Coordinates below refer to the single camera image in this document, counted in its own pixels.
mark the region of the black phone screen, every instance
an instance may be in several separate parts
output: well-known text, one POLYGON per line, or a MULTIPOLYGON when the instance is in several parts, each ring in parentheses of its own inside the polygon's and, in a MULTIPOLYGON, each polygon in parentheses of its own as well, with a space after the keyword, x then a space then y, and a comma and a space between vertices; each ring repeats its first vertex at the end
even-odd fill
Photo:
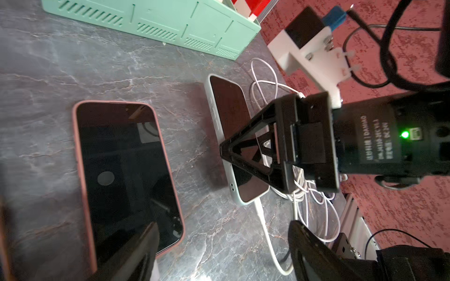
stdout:
MULTIPOLYGON (((239 85, 217 76, 211 76, 210 83, 214 99, 216 100, 224 137, 225 139, 231 138, 250 121, 250 113, 248 112, 244 93, 239 85)), ((258 147, 242 149, 242 156, 249 160, 254 160, 257 154, 259 154, 259 159, 261 159, 258 147)), ((233 165, 233 172, 242 201, 248 202, 267 191, 267 184, 250 173, 235 165, 233 165)))
POLYGON ((154 221, 158 251, 176 243, 183 226, 153 110, 87 102, 76 118, 97 265, 154 221))

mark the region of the pink phone case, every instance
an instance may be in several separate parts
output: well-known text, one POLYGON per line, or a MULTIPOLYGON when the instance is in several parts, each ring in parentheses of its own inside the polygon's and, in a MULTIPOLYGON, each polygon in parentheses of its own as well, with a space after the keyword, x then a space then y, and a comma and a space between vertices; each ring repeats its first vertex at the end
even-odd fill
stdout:
POLYGON ((77 104, 75 104, 73 106, 73 109, 72 109, 72 120, 73 120, 73 133, 74 133, 74 140, 75 140, 75 153, 76 153, 76 162, 77 162, 76 165, 77 165, 77 168, 78 168, 78 176, 79 176, 80 181, 81 181, 81 199, 83 201, 83 211, 84 211, 84 216, 85 216, 86 232, 87 232, 87 239, 88 239, 88 245, 89 245, 90 268, 92 270, 92 273, 97 271, 97 257, 95 255, 94 235, 93 235, 92 226, 91 226, 91 223, 90 223, 89 203, 88 203, 88 200, 87 200, 86 180, 85 180, 85 173, 84 173, 84 166, 83 166, 83 157, 81 155, 80 134, 78 132, 78 121, 77 121, 77 108, 79 107, 79 105, 81 105, 83 103, 141 104, 141 105, 148 106, 152 110, 153 115, 155 116, 156 126, 157 126, 157 129, 158 129, 159 137, 161 139, 162 151, 164 152, 164 156, 166 158, 167 168, 169 170, 169 175, 170 175, 170 179, 171 179, 172 186, 173 186, 173 192, 175 194, 176 205, 177 205, 178 210, 180 212, 181 225, 183 226, 183 234, 181 235, 181 238, 175 244, 171 245, 167 249, 165 249, 162 252, 158 253, 156 255, 156 257, 158 258, 158 257, 162 256, 163 254, 169 252, 171 249, 173 249, 173 247, 179 245, 182 242, 182 240, 185 237, 185 222, 183 220, 183 214, 181 212, 180 202, 178 201, 178 196, 177 196, 177 193, 176 193, 175 184, 174 184, 174 181, 173 181, 173 178, 172 178, 172 170, 170 169, 169 160, 167 159, 166 147, 164 146, 164 141, 162 139, 161 129, 159 128, 158 117, 156 115, 156 112, 153 109, 153 107, 149 106, 146 103, 122 102, 122 101, 84 100, 84 101, 78 102, 77 104))

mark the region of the mint green box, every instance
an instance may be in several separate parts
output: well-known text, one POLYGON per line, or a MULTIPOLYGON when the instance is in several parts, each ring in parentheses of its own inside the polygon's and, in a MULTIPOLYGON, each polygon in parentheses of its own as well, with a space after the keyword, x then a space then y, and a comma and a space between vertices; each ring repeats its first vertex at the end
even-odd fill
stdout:
POLYGON ((231 0, 42 0, 45 11, 235 60, 261 30, 231 0))

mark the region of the red carpet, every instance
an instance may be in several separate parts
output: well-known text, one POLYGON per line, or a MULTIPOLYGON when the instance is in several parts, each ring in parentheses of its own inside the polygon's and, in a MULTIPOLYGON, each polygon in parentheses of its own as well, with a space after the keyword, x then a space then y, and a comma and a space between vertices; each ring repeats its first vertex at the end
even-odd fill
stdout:
MULTIPOLYGON (((306 6, 311 6, 319 16, 324 16, 335 5, 346 10, 351 4, 355 4, 354 9, 367 23, 386 24, 398 1, 280 0, 261 24, 261 32, 266 43, 269 43, 306 6)), ((413 1, 399 25, 440 27, 443 4, 444 0, 413 1)), ((348 19, 333 32, 334 45, 342 46, 347 35, 357 27, 348 19)), ((383 29, 375 32, 381 37, 383 29)), ((424 84, 445 81, 434 70, 438 39, 438 32, 396 31, 390 50, 397 59, 399 73, 411 81, 424 84)), ((364 31, 356 34, 347 48, 356 51, 351 63, 361 65, 357 72, 361 79, 369 83, 381 83, 386 79, 379 63, 379 47, 364 31)), ((284 78, 289 86, 305 95, 318 92, 314 83, 300 70, 284 78)), ((392 85, 368 89, 352 79, 339 84, 339 88, 345 103, 404 92, 392 85)), ((349 175, 342 190, 354 195, 372 232, 398 228, 433 247, 450 251, 450 178, 427 177, 420 185, 397 192, 378 186, 373 177, 349 175)), ((380 233, 377 239, 382 248, 397 244, 420 245, 396 232, 380 233)))

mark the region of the marble countertop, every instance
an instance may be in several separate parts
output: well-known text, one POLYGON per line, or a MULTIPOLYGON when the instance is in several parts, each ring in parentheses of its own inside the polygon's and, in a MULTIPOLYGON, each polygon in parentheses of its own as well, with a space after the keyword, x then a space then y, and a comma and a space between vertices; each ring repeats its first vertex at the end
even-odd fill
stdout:
MULTIPOLYGON (((260 35, 231 61, 52 15, 39 0, 0 0, 0 50, 0 185, 19 280, 89 276, 71 117, 83 99, 157 112, 186 225, 184 241, 158 260, 161 280, 295 279, 273 266, 253 205, 231 200, 203 89, 209 73, 231 79, 254 114, 250 59, 277 69, 260 35)), ((261 200, 282 257, 290 203, 272 192, 261 200)))

